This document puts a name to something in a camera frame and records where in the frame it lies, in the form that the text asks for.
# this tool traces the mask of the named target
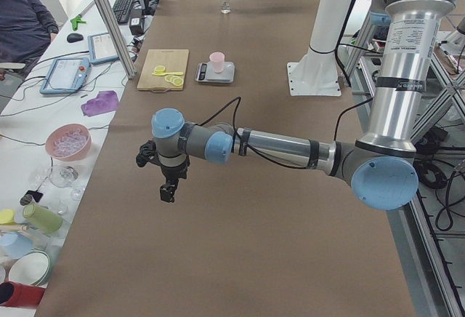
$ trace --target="white cup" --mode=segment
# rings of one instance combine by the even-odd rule
[[[210,54],[210,62],[213,65],[213,71],[220,73],[225,69],[225,55],[221,52]]]

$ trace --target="wooden cutting board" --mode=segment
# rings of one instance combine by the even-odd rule
[[[138,90],[166,92],[169,90],[182,90],[184,85],[176,87],[165,81],[164,76],[154,76],[152,72],[157,65],[163,65],[166,72],[183,72],[179,76],[185,79],[189,49],[150,49],[140,74]]]

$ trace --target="green cup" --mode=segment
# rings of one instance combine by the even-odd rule
[[[63,218],[38,204],[28,204],[23,208],[23,217],[46,235],[61,228]]]

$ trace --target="purple cloth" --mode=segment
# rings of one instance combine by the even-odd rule
[[[81,110],[85,116],[92,117],[114,111],[118,108],[118,95],[114,90],[99,92],[94,99],[81,105]]]

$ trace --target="computer mouse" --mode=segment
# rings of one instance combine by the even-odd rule
[[[80,33],[77,33],[77,32],[70,33],[68,37],[66,37],[66,41],[68,41],[68,43],[82,41],[83,39],[84,39],[84,36],[82,36]]]

